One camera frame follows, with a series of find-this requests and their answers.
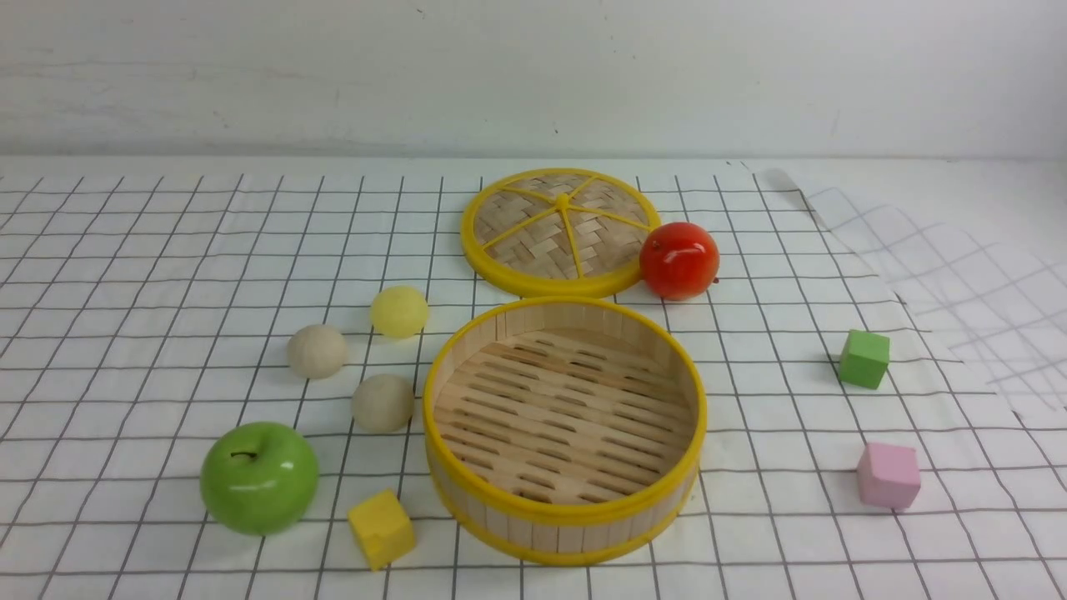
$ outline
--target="yellow rim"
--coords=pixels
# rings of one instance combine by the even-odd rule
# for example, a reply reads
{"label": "yellow rim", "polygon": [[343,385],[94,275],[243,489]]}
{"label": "yellow rim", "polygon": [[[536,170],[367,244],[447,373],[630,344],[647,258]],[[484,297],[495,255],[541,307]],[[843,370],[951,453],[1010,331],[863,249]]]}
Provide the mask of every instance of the yellow rim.
{"label": "yellow rim", "polygon": [[[433,420],[433,396],[431,390],[433,390],[434,381],[437,379],[441,363],[444,361],[445,357],[448,356],[448,352],[459,340],[463,338],[463,336],[466,335],[472,329],[480,326],[489,319],[496,318],[496,316],[501,313],[526,306],[557,302],[599,306],[601,309],[620,313],[623,316],[639,321],[663,337],[670,345],[671,349],[673,349],[682,358],[686,369],[689,372],[689,377],[691,378],[694,385],[696,385],[698,399],[697,423],[695,424],[692,440],[689,443],[689,447],[686,448],[685,454],[682,455],[682,458],[679,459],[678,463],[674,464],[674,467],[668,471],[667,474],[639,492],[618,500],[583,506],[547,504],[507,493],[476,476],[474,472],[467,469],[458,458],[456,458],[456,456],[453,456],[452,453],[445,446],[445,441],[441,437],[437,424]],[[682,345],[654,321],[635,313],[634,311],[605,300],[599,300],[595,298],[551,296],[519,300],[510,304],[493,309],[467,322],[459,331],[452,334],[451,337],[449,337],[448,342],[446,342],[444,347],[441,349],[441,352],[437,353],[437,358],[433,361],[433,365],[430,367],[430,373],[426,378],[426,385],[423,391],[423,425],[426,429],[427,453],[433,452],[433,457],[436,458],[440,464],[445,469],[447,472],[446,475],[467,493],[474,495],[478,500],[484,502],[488,506],[491,506],[500,512],[517,516],[535,523],[559,526],[582,526],[616,521],[631,515],[636,515],[637,512],[656,504],[659,500],[669,495],[684,483],[686,475],[691,472],[692,468],[697,464],[700,458],[700,448],[703,444],[704,433],[707,429],[707,406],[703,399],[704,389],[701,384],[700,375],[697,373],[696,365],[694,365],[685,349],[682,348]]]}
{"label": "yellow rim", "polygon": [[[536,177],[539,175],[551,175],[556,173],[573,173],[578,175],[587,175],[589,178],[578,185],[577,188],[571,195],[573,196],[578,191],[580,191],[588,184],[602,180],[607,181],[614,186],[617,186],[628,193],[634,200],[640,205],[641,209],[644,211],[649,220],[649,224],[644,225],[642,223],[637,223],[628,219],[621,218],[617,215],[606,212],[603,210],[596,210],[591,208],[585,208],[580,206],[569,205],[566,210],[560,210],[555,207],[554,199],[551,199],[544,194],[538,192],[531,192],[529,190],[516,190],[508,188],[508,185],[517,181],[520,179],[526,179],[529,177]],[[480,243],[474,235],[475,217],[481,205],[485,202],[485,199],[490,198],[498,191],[513,191],[530,198],[537,198],[546,203],[545,210],[540,212],[530,219],[523,221],[522,223],[515,225],[511,230],[500,234],[496,239],[489,241],[488,243]],[[485,248],[492,246],[493,243],[499,241],[500,239],[515,233],[515,231],[525,227],[527,224],[547,217],[554,212],[560,212],[563,219],[563,225],[567,230],[567,236],[572,244],[572,255],[577,259],[577,251],[574,249],[574,234],[571,231],[570,220],[567,217],[567,210],[575,210],[578,212],[590,212],[593,215],[599,215],[608,219],[615,219],[616,221],[626,223],[628,225],[651,231],[659,226],[659,215],[656,214],[656,209],[652,206],[644,194],[638,191],[633,186],[626,184],[625,181],[616,179],[609,175],[603,173],[598,173],[595,171],[587,171],[584,169],[538,169],[535,171],[526,171],[523,173],[517,173],[511,175],[499,181],[496,181],[483,189],[478,195],[474,196],[471,204],[467,205],[466,210],[463,212],[463,221],[460,225],[460,242],[463,247],[463,254],[466,256],[467,262],[471,267],[481,275],[485,281],[504,289],[505,291],[510,291],[515,296],[522,298],[534,298],[538,296],[582,296],[585,298],[604,298],[605,296],[611,296],[612,294],[618,294],[623,289],[634,285],[641,279],[641,269],[637,259],[635,258],[632,263],[625,267],[606,273],[603,275],[598,275],[594,278],[582,277],[580,267],[578,268],[578,279],[576,280],[550,280],[544,278],[536,278],[528,275],[521,271],[516,271],[512,268],[505,267],[500,265],[485,253]]]}
{"label": "yellow rim", "polygon": [[517,546],[511,543],[510,541],[503,539],[489,533],[478,523],[475,523],[466,512],[459,510],[452,501],[445,495],[444,490],[441,488],[441,483],[437,481],[437,477],[431,472],[430,480],[433,481],[433,489],[437,492],[437,498],[441,499],[441,504],[445,505],[445,508],[456,518],[456,520],[463,525],[467,532],[474,537],[478,538],[482,543],[499,550],[505,554],[510,554],[515,558],[522,558],[523,560],[529,560],[531,563],[538,563],[541,565],[553,565],[557,567],[582,567],[586,565],[595,565],[598,563],[603,563],[605,560],[610,560],[611,558],[618,558],[630,554],[631,552],[637,550],[638,548],[644,546],[652,541],[656,536],[664,533],[664,530],[670,526],[678,518],[678,514],[682,511],[682,507],[685,506],[686,501],[689,499],[689,493],[692,491],[692,487],[697,484],[698,473],[689,487],[682,494],[682,500],[671,509],[671,511],[664,517],[663,521],[656,524],[648,532],[635,537],[634,539],[626,540],[619,546],[612,546],[611,548],[605,548],[604,550],[598,550],[595,552],[575,552],[575,553],[559,553],[559,552],[544,552],[541,550],[531,550],[523,546]]}

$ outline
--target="beige ball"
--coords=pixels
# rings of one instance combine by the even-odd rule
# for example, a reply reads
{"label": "beige ball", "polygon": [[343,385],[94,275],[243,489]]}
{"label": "beige ball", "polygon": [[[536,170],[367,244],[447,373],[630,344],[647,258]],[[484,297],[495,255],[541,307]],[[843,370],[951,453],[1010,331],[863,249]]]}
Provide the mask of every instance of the beige ball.
{"label": "beige ball", "polygon": [[285,346],[289,368],[307,379],[322,379],[340,370],[348,360],[348,344],[336,329],[309,325],[289,338]]}
{"label": "beige ball", "polygon": [[368,433],[388,433],[408,423],[415,409],[411,381],[383,373],[368,377],[352,394],[352,417]]}

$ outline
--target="bamboo steamer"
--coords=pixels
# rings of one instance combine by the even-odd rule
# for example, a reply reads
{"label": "bamboo steamer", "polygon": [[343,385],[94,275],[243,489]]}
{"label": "bamboo steamer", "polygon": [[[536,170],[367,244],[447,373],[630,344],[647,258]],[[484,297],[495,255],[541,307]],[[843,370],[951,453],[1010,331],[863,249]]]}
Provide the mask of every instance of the bamboo steamer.
{"label": "bamboo steamer", "polygon": [[638,254],[659,216],[641,192],[583,169],[541,169],[482,190],[460,242],[489,283],[524,298],[603,298],[640,278]]}
{"label": "bamboo steamer", "polygon": [[520,300],[444,346],[423,398],[442,502],[512,556],[590,565],[649,542],[699,475],[704,392],[685,350],[592,298]]}

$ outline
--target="white wall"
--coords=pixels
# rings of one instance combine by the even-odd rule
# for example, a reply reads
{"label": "white wall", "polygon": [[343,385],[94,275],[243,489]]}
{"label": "white wall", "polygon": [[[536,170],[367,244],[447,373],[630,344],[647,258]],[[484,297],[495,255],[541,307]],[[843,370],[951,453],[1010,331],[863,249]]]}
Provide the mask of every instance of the white wall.
{"label": "white wall", "polygon": [[1062,0],[0,0],[0,153],[1065,156]]}

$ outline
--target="yellow cube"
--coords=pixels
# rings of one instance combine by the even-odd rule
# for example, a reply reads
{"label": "yellow cube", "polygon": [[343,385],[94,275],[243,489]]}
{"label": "yellow cube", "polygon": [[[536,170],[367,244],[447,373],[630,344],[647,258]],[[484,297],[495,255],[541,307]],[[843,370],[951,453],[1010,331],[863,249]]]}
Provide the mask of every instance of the yellow cube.
{"label": "yellow cube", "polygon": [[377,571],[415,548],[415,530],[393,490],[383,490],[348,511],[352,535]]}

